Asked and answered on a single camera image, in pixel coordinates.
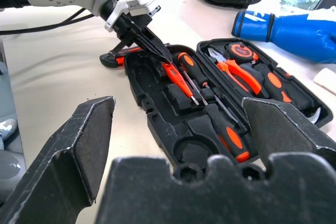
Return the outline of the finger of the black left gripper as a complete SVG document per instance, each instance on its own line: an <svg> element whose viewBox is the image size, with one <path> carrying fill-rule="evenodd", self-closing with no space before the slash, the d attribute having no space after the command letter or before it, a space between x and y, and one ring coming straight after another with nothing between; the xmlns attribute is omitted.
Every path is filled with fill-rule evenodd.
<svg viewBox="0 0 336 224"><path fill-rule="evenodd" d="M170 63L170 52L163 41L155 34L131 34L132 40L143 50Z"/></svg>
<svg viewBox="0 0 336 224"><path fill-rule="evenodd" d="M157 37L149 28L145 27L141 33L141 43L151 53L164 60L173 60L170 51L163 41Z"/></svg>

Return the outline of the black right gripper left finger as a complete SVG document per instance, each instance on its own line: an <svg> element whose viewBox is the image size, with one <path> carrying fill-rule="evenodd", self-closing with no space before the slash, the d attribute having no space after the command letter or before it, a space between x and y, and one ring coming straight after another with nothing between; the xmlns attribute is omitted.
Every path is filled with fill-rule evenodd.
<svg viewBox="0 0 336 224"><path fill-rule="evenodd" d="M114 106L112 96L77 106L0 207L0 224L76 223L100 189Z"/></svg>

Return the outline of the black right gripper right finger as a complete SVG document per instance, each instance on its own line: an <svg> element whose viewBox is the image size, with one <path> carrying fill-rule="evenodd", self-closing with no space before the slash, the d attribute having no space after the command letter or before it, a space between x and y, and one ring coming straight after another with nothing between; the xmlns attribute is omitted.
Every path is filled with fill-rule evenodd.
<svg viewBox="0 0 336 224"><path fill-rule="evenodd" d="M311 153L336 170L336 142L289 103L244 98L241 103L265 164L274 153Z"/></svg>

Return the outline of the orange voltage tester screwdriver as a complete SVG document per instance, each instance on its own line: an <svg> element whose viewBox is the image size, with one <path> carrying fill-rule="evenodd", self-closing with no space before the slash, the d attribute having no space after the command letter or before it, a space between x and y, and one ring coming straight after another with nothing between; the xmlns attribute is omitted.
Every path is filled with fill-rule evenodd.
<svg viewBox="0 0 336 224"><path fill-rule="evenodd" d="M191 98L196 105L199 105L199 102L195 99L192 91L190 90L190 88L186 84L184 78L182 77L180 72L177 70L175 65L173 65L172 63L164 63L163 62L162 67L163 67L166 75L170 78L170 80L173 83L175 83L187 97Z"/></svg>

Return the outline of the black plastic tool case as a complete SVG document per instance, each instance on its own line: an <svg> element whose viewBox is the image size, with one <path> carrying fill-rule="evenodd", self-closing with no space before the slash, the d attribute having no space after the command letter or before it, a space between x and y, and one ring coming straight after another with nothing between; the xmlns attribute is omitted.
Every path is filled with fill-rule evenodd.
<svg viewBox="0 0 336 224"><path fill-rule="evenodd" d="M234 89L233 93L237 95L235 100L239 109L239 114L236 117L241 121L245 120L248 127L247 117L241 106L242 100L247 97L273 100L264 87L265 93L267 93L264 97L240 90L231 84L215 65L216 60L209 55L207 49L211 47L225 59L230 59L226 52L226 46L233 42L242 42L257 53L259 60L249 63L252 65L267 64L282 79L295 83L314 99L315 107L321 108L319 119L315 123L316 126L322 127L333 118L331 110L316 95L295 77L278 67L278 64L267 54L244 40L230 38L202 41L197 45L196 50L182 45L168 46L168 50L173 56L173 64L184 78L199 105L196 105L170 80L160 60L143 51L130 53L126 56L124 65L132 93L137 104L147 113L148 126L156 143L174 166L193 163L204 169L207 159L216 154L225 155L234 163L239 163L219 139L209 116L203 111L205 104L199 93L190 85L180 70L180 64L175 58L180 53L189 54L200 67L204 66L203 73L211 80L209 86L212 89L216 86L215 81L217 80L221 83L227 83ZM248 132L240 132L236 127L234 129L250 152L250 158L247 161L254 161L258 157L258 152L250 128Z"/></svg>

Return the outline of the small black orange screwdriver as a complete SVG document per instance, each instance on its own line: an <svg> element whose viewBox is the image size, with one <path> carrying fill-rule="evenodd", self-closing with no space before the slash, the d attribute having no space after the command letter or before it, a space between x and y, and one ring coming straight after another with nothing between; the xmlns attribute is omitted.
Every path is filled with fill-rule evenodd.
<svg viewBox="0 0 336 224"><path fill-rule="evenodd" d="M187 53L182 52L175 57L179 62L183 75L188 79L190 85L199 93L206 111L210 112L215 122L222 121L236 127L240 132L248 132L249 127L245 120L240 120L236 116L239 114L234 89L227 83L215 81L216 86L212 89L209 84L211 80L204 75L204 66L199 66L197 62Z"/></svg>

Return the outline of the black orange claw hammer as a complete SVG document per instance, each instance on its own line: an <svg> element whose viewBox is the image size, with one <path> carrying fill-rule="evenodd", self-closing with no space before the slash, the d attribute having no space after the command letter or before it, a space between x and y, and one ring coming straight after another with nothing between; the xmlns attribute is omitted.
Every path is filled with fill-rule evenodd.
<svg viewBox="0 0 336 224"><path fill-rule="evenodd" d="M261 82L271 99L290 103L300 112L308 113L306 118L313 124L318 121L321 108L315 107L314 99L305 90L291 81L282 79L267 64L244 63L240 66Z"/></svg>

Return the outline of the large black orange screwdriver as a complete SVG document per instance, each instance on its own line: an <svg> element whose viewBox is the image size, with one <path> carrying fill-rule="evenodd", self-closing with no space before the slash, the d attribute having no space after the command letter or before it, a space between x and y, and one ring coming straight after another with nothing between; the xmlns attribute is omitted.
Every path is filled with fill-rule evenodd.
<svg viewBox="0 0 336 224"><path fill-rule="evenodd" d="M236 161L239 163L245 162L250 158L250 152L245 146L244 142L241 140L238 133L235 131L232 124L225 119L218 109L218 106L214 103L209 104L205 98L201 95L200 90L197 88L196 84L192 81L191 77L187 72L180 67L183 75L189 81L191 86L199 93L205 108L203 109L204 113L209 116L211 123L218 134L219 139L225 145L225 147L230 151L234 156Z"/></svg>

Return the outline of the grey rounded object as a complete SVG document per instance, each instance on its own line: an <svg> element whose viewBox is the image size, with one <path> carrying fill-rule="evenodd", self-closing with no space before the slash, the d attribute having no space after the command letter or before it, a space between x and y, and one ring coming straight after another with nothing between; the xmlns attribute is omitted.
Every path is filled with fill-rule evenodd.
<svg viewBox="0 0 336 224"><path fill-rule="evenodd" d="M25 172L23 153L0 150L0 204L7 200Z"/></svg>

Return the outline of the grey white shoe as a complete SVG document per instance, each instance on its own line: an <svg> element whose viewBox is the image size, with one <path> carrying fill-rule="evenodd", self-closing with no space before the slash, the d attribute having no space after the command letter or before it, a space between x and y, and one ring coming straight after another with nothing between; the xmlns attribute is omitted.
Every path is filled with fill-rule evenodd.
<svg viewBox="0 0 336 224"><path fill-rule="evenodd" d="M0 123L0 139L2 141L10 138L18 129L16 119L7 119Z"/></svg>

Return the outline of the black orange tape measure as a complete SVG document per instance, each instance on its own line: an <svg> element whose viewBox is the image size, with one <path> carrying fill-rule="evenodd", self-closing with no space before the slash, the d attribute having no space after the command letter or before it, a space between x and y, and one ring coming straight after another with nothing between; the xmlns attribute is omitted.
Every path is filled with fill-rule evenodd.
<svg viewBox="0 0 336 224"><path fill-rule="evenodd" d="M238 64L256 62L259 56L242 42L233 42L226 46L226 52L229 58L235 60Z"/></svg>

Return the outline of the blue boxing glove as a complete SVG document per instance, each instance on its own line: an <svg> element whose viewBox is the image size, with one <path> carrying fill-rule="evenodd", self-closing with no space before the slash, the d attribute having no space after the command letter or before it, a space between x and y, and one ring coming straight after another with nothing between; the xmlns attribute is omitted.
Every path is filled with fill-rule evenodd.
<svg viewBox="0 0 336 224"><path fill-rule="evenodd" d="M244 40L271 42L315 63L336 63L336 6L301 14L277 16L244 10L237 13L232 35Z"/></svg>

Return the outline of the orange handled pliers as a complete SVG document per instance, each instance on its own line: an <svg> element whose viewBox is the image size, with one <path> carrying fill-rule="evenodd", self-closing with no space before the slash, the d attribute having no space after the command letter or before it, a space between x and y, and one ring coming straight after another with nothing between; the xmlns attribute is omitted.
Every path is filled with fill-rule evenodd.
<svg viewBox="0 0 336 224"><path fill-rule="evenodd" d="M218 51L209 47L208 53L215 58L215 65L228 79L228 81L240 90L253 93L256 96L264 97L265 93L262 85L249 72L241 68L235 60L225 59Z"/></svg>

